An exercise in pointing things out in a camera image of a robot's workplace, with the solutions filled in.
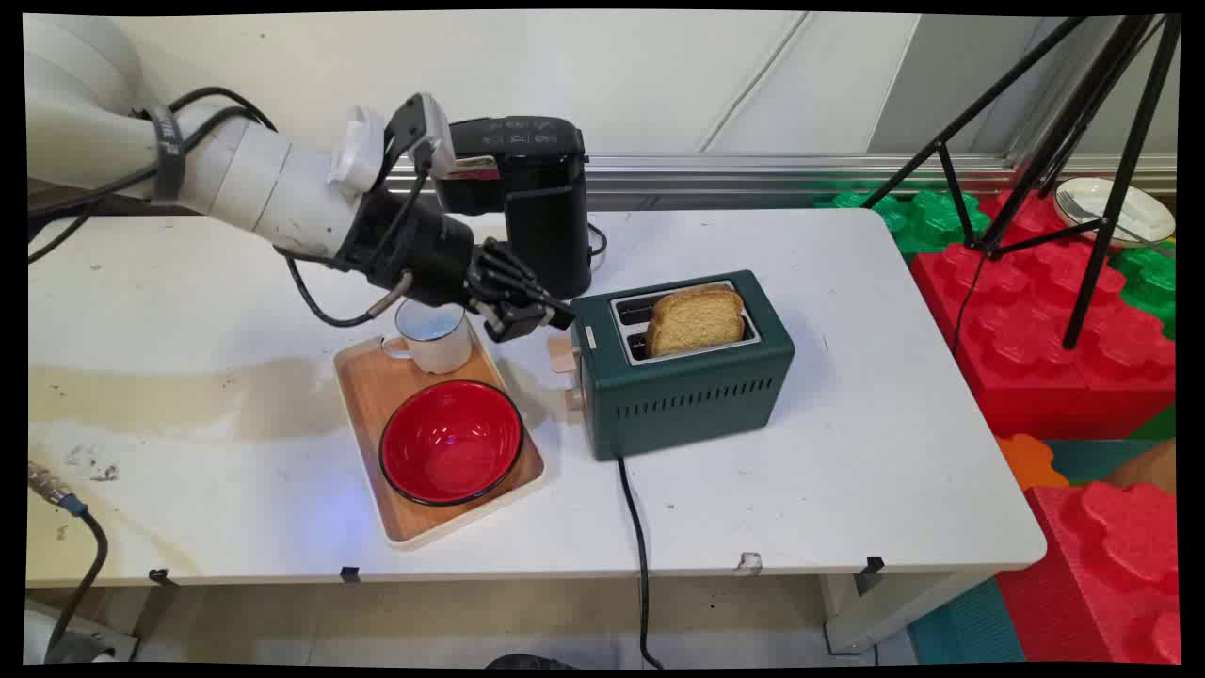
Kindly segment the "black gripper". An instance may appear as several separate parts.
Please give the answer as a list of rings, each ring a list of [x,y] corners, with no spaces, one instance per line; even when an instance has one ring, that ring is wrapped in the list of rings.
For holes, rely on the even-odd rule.
[[[552,296],[507,243],[487,237],[480,244],[480,281],[470,281],[474,249],[474,232],[460,220],[381,188],[362,197],[336,253],[336,269],[362,273],[387,291],[408,273],[406,297],[471,309],[484,318],[486,334],[495,343],[541,326],[568,330],[568,317],[575,317],[571,306]]]

